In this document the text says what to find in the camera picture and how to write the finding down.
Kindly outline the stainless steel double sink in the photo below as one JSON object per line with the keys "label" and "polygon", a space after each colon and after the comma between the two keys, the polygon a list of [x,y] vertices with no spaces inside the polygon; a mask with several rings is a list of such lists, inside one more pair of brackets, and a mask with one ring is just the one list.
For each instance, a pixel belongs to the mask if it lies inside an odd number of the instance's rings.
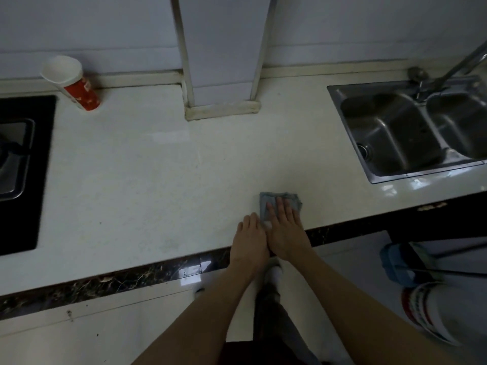
{"label": "stainless steel double sink", "polygon": [[487,82],[451,78],[330,85],[372,184],[487,165]]}

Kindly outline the person's left hand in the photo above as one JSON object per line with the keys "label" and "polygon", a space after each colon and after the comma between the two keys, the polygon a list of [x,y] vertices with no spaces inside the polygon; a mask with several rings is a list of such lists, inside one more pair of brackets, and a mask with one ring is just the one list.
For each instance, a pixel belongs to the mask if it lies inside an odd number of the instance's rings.
{"label": "person's left hand", "polygon": [[238,235],[235,233],[230,250],[229,267],[254,279],[270,259],[267,235]]}

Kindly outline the white boxed pipe column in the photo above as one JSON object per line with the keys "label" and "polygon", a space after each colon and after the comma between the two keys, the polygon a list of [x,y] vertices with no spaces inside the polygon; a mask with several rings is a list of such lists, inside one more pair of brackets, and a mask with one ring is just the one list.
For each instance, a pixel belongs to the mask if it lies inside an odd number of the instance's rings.
{"label": "white boxed pipe column", "polygon": [[187,121],[256,114],[278,0],[170,0]]}

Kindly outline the person's dark trousers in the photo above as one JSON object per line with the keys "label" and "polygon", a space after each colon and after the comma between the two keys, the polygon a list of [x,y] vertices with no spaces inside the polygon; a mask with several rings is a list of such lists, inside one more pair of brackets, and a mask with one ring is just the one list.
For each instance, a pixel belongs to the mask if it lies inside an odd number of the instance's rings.
{"label": "person's dark trousers", "polygon": [[276,286],[262,286],[255,300],[252,340],[226,342],[218,365],[332,365],[309,350],[280,299]]}

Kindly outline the white bucket with red label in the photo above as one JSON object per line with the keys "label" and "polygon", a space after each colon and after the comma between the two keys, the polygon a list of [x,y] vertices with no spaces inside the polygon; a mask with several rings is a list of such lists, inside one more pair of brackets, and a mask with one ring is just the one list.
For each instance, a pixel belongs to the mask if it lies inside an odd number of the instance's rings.
{"label": "white bucket with red label", "polygon": [[442,282],[404,288],[401,305],[407,318],[437,340],[454,347],[487,341],[483,300]]}

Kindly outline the grey-blue cleaning cloth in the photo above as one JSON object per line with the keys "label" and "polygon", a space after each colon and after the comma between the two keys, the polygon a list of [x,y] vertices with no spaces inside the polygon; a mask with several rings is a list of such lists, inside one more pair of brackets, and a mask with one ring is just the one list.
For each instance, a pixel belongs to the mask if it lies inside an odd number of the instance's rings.
{"label": "grey-blue cleaning cloth", "polygon": [[274,214],[278,215],[277,210],[277,198],[280,197],[283,202],[288,200],[290,206],[293,210],[298,213],[301,212],[302,202],[297,194],[284,192],[284,193],[273,193],[273,192],[261,192],[259,194],[259,218],[261,222],[267,223],[271,221],[270,211],[267,204],[270,204],[274,210]]}

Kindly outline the person's left forearm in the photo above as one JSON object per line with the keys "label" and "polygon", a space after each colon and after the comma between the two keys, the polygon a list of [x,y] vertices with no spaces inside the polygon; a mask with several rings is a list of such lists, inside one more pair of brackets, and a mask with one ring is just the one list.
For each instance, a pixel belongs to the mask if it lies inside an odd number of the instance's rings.
{"label": "person's left forearm", "polygon": [[131,365],[216,365],[236,308],[264,265],[231,261]]}

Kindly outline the blue flat mop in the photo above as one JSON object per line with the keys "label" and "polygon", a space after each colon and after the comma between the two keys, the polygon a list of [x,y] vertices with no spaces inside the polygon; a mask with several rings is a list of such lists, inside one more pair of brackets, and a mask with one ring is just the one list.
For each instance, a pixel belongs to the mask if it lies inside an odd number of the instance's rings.
{"label": "blue flat mop", "polygon": [[430,254],[419,243],[387,244],[380,259],[387,277],[404,288],[416,288],[422,284],[444,282],[445,276],[487,279],[487,272],[444,270],[437,267],[442,258],[454,257],[471,251],[487,248],[487,241],[437,254]]}

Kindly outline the red and white paper cup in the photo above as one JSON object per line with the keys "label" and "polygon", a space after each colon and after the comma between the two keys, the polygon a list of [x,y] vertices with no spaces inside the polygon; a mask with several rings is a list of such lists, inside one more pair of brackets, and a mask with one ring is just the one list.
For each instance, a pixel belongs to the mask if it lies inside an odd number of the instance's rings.
{"label": "red and white paper cup", "polygon": [[42,64],[40,75],[80,109],[94,111],[100,107],[101,101],[77,59],[66,55],[51,57]]}

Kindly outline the chrome sink faucet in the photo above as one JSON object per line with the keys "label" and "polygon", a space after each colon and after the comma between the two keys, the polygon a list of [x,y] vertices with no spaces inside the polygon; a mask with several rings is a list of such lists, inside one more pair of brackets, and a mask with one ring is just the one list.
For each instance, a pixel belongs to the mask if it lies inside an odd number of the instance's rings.
{"label": "chrome sink faucet", "polygon": [[410,82],[417,84],[417,92],[413,99],[417,103],[425,102],[431,95],[446,89],[446,82],[456,73],[470,74],[481,63],[487,60],[487,40],[478,46],[473,52],[452,67],[443,76],[430,79],[429,74],[422,68],[415,66],[407,69],[407,77]]}

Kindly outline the person's white shoe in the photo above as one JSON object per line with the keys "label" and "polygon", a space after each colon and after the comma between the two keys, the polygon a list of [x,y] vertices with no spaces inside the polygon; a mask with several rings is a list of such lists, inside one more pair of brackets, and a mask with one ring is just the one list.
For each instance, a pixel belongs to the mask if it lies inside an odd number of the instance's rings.
{"label": "person's white shoe", "polygon": [[263,288],[272,294],[280,296],[280,285],[283,278],[283,268],[278,260],[272,260],[266,267]]}

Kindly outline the black gas stove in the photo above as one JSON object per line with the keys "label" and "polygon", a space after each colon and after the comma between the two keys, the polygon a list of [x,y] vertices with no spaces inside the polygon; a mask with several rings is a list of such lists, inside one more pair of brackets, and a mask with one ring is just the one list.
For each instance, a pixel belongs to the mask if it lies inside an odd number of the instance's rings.
{"label": "black gas stove", "polygon": [[0,256],[37,247],[57,102],[0,99]]}

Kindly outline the person's right forearm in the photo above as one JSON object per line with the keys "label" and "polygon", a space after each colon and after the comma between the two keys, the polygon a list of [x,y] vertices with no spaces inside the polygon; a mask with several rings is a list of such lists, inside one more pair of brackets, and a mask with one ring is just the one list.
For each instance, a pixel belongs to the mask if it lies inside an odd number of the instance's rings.
{"label": "person's right forearm", "polygon": [[313,290],[355,365],[460,365],[313,249],[292,252],[288,261]]}

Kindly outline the person's right hand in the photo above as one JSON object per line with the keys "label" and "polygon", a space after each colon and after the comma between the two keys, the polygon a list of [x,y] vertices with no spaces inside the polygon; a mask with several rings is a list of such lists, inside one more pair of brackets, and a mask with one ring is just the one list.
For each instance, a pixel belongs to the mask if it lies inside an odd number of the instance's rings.
{"label": "person's right hand", "polygon": [[277,257],[294,264],[313,253],[313,249],[301,223],[300,213],[291,208],[288,200],[285,200],[285,205],[287,223],[280,224],[273,208],[267,204],[271,216],[271,227],[266,232],[267,242]]}

